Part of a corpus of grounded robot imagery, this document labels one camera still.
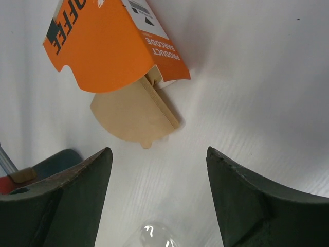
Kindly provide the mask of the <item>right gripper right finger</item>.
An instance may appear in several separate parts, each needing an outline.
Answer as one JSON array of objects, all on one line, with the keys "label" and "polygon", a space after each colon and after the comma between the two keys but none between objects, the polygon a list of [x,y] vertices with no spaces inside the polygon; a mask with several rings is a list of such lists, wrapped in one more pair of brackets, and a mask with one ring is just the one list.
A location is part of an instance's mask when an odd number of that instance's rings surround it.
[{"label": "right gripper right finger", "polygon": [[207,150],[224,246],[328,246],[328,198],[301,192]]}]

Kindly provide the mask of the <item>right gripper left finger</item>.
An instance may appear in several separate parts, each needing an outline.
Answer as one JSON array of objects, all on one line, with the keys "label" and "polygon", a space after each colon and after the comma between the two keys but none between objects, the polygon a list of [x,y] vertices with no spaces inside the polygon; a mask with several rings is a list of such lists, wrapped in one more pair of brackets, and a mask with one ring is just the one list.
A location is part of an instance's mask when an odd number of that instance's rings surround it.
[{"label": "right gripper left finger", "polygon": [[113,153],[82,162],[10,194],[1,194],[1,246],[94,246]]}]

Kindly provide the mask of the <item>clear glass cup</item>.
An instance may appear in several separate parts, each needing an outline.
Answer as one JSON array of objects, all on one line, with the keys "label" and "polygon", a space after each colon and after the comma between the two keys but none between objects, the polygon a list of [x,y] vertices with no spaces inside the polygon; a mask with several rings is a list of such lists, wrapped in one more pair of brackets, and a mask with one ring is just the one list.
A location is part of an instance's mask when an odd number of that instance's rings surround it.
[{"label": "clear glass cup", "polygon": [[165,224],[158,221],[146,221],[128,237],[123,246],[179,247],[182,244]]}]

